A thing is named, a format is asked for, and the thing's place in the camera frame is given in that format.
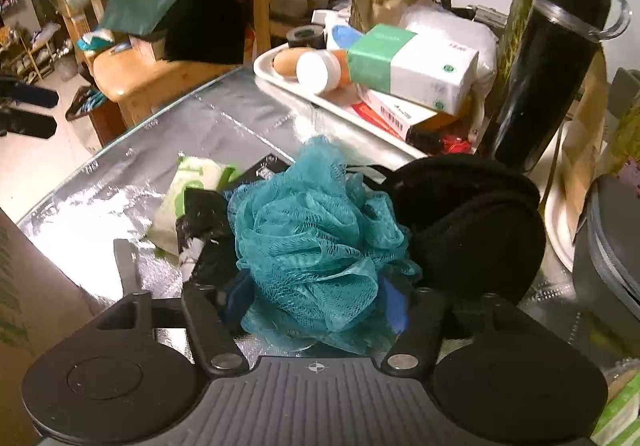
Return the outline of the black neck pillow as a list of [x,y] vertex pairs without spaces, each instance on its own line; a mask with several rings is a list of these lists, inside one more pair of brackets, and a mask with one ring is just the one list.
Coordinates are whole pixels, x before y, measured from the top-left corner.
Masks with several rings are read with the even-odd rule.
[[532,286],[546,247],[532,180],[473,154],[416,159],[392,171],[363,166],[363,182],[392,201],[410,232],[417,285],[456,304],[497,294],[513,305]]

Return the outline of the red white flat box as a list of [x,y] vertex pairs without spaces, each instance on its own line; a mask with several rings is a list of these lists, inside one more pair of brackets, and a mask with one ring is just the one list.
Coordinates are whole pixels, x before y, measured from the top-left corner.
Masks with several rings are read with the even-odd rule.
[[361,85],[356,85],[355,91],[359,99],[378,114],[402,140],[408,141],[409,134],[418,128],[437,131],[446,123],[445,114],[424,108],[424,106],[413,102]]

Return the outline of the brown cardboard box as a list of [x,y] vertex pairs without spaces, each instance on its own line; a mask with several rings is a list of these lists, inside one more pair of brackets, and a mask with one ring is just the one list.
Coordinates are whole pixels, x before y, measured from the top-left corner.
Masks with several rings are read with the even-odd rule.
[[1,443],[30,445],[37,433],[21,384],[34,361],[81,328],[101,305],[1,215]]

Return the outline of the wooden chair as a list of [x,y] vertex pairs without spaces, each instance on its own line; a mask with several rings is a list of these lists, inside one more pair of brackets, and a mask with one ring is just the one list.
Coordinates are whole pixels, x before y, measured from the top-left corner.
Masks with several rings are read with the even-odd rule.
[[176,0],[151,34],[110,32],[126,36],[131,46],[101,52],[92,76],[126,125],[134,126],[267,51],[269,0]]

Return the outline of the white plastic tray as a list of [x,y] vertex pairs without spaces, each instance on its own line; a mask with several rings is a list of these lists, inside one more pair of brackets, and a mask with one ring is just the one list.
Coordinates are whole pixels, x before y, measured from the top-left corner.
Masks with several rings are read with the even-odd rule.
[[267,83],[286,90],[290,94],[294,94],[294,96],[304,99],[314,106],[318,106],[320,109],[326,110],[326,112],[331,112],[352,125],[358,126],[372,136],[384,140],[400,152],[404,152],[409,155],[410,158],[426,158],[426,154],[424,152],[408,145],[404,140],[401,140],[397,135],[394,135],[390,131],[390,126],[384,124],[382,117],[378,114],[374,114],[376,123],[372,123],[368,119],[360,117],[357,111],[352,107],[354,104],[358,106],[358,104],[361,103],[354,86],[349,85],[346,88],[337,88],[327,92],[323,96],[318,96],[318,94],[311,94],[306,91],[299,85],[299,83],[296,82],[296,80],[289,80],[288,78],[279,75],[272,68],[272,60],[277,56],[277,54],[279,54],[279,52],[285,49],[286,46],[281,45],[258,56],[253,63],[254,74],[262,80],[265,80]]

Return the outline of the black cartoon snack packet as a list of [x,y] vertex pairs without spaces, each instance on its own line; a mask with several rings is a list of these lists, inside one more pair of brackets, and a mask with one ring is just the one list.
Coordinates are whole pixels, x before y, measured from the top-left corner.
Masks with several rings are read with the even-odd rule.
[[245,172],[242,172],[238,178],[232,179],[221,191],[227,193],[235,191],[240,186],[254,184],[256,181],[269,180],[273,175],[283,173],[289,167],[290,164],[288,162],[281,160],[277,155],[269,153],[253,166],[250,166]]

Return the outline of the green white tissue box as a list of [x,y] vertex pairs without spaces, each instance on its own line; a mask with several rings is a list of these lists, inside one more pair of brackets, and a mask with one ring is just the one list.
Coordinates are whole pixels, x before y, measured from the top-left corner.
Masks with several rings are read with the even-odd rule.
[[451,40],[378,24],[347,49],[352,83],[457,115],[480,53]]

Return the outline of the white round jar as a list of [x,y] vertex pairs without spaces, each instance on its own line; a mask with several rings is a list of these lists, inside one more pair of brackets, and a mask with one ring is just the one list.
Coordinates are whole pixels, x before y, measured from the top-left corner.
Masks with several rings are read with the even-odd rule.
[[296,78],[311,94],[323,94],[348,86],[350,77],[345,50],[311,50],[296,63]]

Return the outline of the brown paper bag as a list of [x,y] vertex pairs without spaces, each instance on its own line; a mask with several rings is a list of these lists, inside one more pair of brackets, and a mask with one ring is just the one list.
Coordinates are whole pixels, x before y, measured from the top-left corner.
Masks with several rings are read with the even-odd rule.
[[349,24],[361,33],[378,24],[398,26],[411,6],[433,4],[434,0],[352,0]]

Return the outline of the black thermos bottle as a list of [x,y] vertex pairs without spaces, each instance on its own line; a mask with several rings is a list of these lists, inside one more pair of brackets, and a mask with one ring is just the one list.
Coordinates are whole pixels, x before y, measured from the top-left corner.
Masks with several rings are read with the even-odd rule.
[[528,173],[567,114],[601,42],[628,28],[626,0],[533,0],[488,154]]

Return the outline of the green wet wipes pack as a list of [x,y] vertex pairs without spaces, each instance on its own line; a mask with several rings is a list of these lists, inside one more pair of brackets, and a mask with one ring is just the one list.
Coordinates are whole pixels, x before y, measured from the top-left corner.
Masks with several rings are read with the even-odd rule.
[[178,158],[177,172],[153,216],[150,228],[145,232],[145,238],[162,251],[177,256],[176,222],[186,213],[186,189],[219,190],[232,178],[238,178],[239,173],[235,165],[219,164],[211,159]]

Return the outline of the grey zip hard case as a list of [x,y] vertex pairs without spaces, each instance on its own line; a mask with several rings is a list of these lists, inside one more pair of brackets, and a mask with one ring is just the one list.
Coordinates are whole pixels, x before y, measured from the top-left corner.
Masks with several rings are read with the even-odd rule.
[[626,353],[639,355],[639,196],[610,175],[594,180],[575,237],[580,305]]

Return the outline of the teal mesh bath loofah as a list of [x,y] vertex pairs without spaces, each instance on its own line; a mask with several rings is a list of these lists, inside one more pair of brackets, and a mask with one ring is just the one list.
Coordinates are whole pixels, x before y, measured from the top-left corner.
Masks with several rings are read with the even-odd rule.
[[383,282],[408,287],[421,270],[390,196],[349,171],[339,147],[309,139],[286,171],[237,187],[228,218],[255,284],[246,332],[286,350],[323,343],[367,355],[394,344],[401,328]]

